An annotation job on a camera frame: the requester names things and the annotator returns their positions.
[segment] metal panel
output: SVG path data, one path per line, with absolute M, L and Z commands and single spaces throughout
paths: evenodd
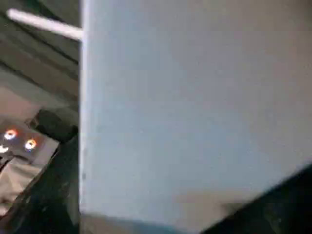
M 90 0 L 81 210 L 199 231 L 311 162 L 296 0 Z

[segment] white rod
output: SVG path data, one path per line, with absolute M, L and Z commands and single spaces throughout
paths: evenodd
M 50 31 L 71 39 L 82 40 L 82 29 L 55 20 L 50 20 L 44 17 L 34 16 L 32 14 L 9 9 L 7 11 L 8 18 L 24 24 L 31 25 L 35 28 Z

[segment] orange light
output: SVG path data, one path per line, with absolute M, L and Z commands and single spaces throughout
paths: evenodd
M 14 129 L 9 129 L 9 130 L 7 130 L 7 131 L 5 132 L 4 138 L 5 138 L 6 140 L 12 140 L 12 139 L 14 139 L 14 138 L 16 137 L 17 134 L 18 134 L 18 133 L 17 133 L 16 130 L 14 130 Z
M 34 139 L 30 139 L 25 144 L 26 150 L 33 150 L 37 146 L 37 142 Z

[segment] gray surface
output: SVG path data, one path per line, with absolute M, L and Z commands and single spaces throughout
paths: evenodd
M 312 8 L 90 0 L 81 210 L 198 231 L 312 162 Z
M 79 26 L 79 0 L 1 0 L 0 67 L 70 103 L 77 111 L 80 43 L 9 20 L 10 8 Z

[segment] light blue panel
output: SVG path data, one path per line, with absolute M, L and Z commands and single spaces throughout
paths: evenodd
M 311 162 L 295 0 L 90 0 L 81 210 L 198 231 Z

